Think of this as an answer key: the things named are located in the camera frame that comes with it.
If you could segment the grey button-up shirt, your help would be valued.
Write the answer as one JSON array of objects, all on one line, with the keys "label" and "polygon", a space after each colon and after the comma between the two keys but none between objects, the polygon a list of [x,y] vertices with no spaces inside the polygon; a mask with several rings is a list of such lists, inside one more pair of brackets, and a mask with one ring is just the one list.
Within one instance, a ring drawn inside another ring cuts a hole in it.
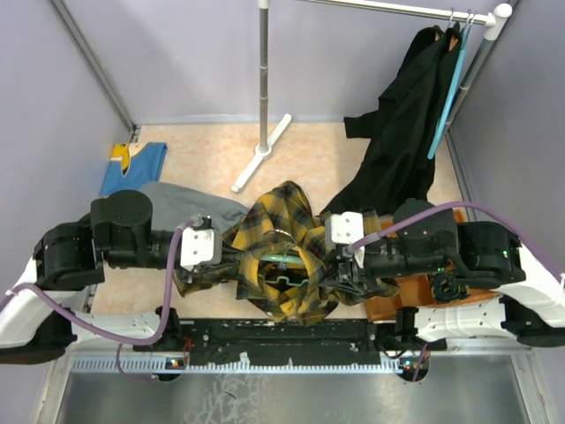
[{"label": "grey button-up shirt", "polygon": [[249,208],[223,197],[163,182],[149,182],[139,191],[153,205],[152,229],[174,231],[192,216],[209,216],[213,228],[224,233],[241,221]]}]

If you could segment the yellow black plaid shirt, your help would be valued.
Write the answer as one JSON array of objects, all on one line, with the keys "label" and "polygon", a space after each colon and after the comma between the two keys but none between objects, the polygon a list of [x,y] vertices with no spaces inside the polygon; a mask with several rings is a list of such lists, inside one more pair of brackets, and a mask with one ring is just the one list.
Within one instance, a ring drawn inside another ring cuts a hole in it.
[{"label": "yellow black plaid shirt", "polygon": [[[296,321],[311,326],[323,320],[339,305],[354,306],[364,299],[349,300],[324,288],[324,260],[334,250],[325,243],[325,222],[328,212],[315,215],[302,188],[286,181],[262,194],[247,215],[222,234],[224,253],[241,253],[236,298],[247,300],[276,322]],[[271,263],[260,261],[266,253],[281,254],[291,243],[283,236],[261,236],[267,230],[288,231],[298,242],[291,254],[299,254],[309,277],[302,287],[273,286],[265,279],[275,280],[278,271]],[[223,283],[184,283],[184,271],[176,271],[173,281],[183,297],[209,290]],[[370,277],[375,282],[375,294],[392,298],[399,292],[392,278]]]}]

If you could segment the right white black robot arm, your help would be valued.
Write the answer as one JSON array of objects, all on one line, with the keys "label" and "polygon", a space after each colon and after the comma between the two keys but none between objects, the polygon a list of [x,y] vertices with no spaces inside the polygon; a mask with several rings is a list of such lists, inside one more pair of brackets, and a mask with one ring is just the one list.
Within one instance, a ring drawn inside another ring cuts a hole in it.
[{"label": "right white black robot arm", "polygon": [[564,277],[547,270],[500,217],[457,222],[455,208],[472,206],[409,199],[390,227],[371,233],[360,213],[331,215],[325,242],[336,254],[325,284],[371,298],[383,294],[381,282],[429,276],[434,304],[400,307],[395,313],[395,341],[407,350],[453,337],[562,347]]}]

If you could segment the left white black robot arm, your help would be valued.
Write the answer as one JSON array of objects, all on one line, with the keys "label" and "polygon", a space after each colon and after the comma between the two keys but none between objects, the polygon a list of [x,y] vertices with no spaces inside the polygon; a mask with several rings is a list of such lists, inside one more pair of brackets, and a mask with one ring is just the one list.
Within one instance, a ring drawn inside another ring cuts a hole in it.
[{"label": "left white black robot arm", "polygon": [[[153,214],[148,196],[122,190],[93,201],[77,222],[47,231],[1,301],[1,362],[38,365],[102,340],[131,345],[136,352],[177,349],[184,330],[170,305],[174,277],[188,277],[194,288],[235,279],[242,253],[223,239],[208,216],[191,216],[174,231],[156,231]],[[106,266],[164,270],[162,304],[148,314],[107,321],[64,306],[87,287],[103,283]]]}]

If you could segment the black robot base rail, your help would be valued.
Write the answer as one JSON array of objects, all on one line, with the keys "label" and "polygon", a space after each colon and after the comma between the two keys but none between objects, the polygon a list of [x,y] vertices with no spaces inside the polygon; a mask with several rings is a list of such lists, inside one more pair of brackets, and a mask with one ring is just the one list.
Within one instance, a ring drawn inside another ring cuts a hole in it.
[{"label": "black robot base rail", "polygon": [[424,342],[393,323],[324,320],[311,327],[260,319],[194,319],[169,324],[162,338],[135,352],[179,352],[194,366],[227,365],[247,354],[253,366],[378,365],[382,354],[418,353]]}]

